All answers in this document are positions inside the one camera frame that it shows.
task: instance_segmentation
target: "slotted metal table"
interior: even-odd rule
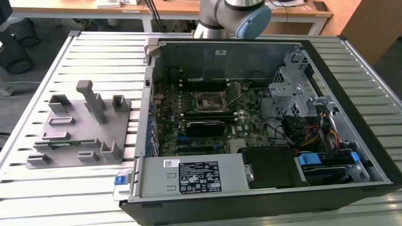
[[[144,39],[189,38],[189,34],[83,32],[69,36],[43,79],[9,140],[0,152],[0,225],[132,226],[132,218],[113,201],[113,177],[133,165],[136,126],[145,65]],[[338,37],[270,35],[262,39],[310,39],[382,145],[402,168],[402,103],[347,41]],[[25,169],[25,159],[48,117],[53,94],[84,99],[79,80],[108,99],[123,94],[132,101],[124,160],[119,165]],[[189,225],[402,225],[402,194],[358,201],[336,211],[264,218],[200,222]]]

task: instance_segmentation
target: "black plastic bracket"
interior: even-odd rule
[[[68,37],[77,37],[81,34],[81,31],[71,31]]]
[[[348,41],[348,39],[346,38],[346,36],[343,35],[336,35],[340,41]]]

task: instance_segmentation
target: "blue drive bracket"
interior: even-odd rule
[[[115,185],[127,185],[127,183],[128,183],[128,175],[115,176]]]
[[[358,155],[358,153],[356,152],[351,152],[350,155],[352,157],[354,162],[358,163],[358,161],[359,161],[359,155]]]
[[[319,156],[316,153],[303,153],[296,159],[299,160],[300,166],[320,164]]]

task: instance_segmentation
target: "warning label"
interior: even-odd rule
[[[181,194],[222,191],[216,161],[180,163],[179,179]]]

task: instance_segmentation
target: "black cable on desk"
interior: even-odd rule
[[[286,11],[286,22],[284,22],[283,32],[282,32],[282,34],[284,34],[284,31],[286,31],[286,25],[287,25],[287,22],[288,22],[287,6],[284,6],[282,2],[279,2],[282,6],[278,6],[278,5],[275,5],[275,4],[271,2],[271,0],[270,0],[270,3],[271,3],[274,6],[276,6],[276,7],[284,7],[284,11]]]

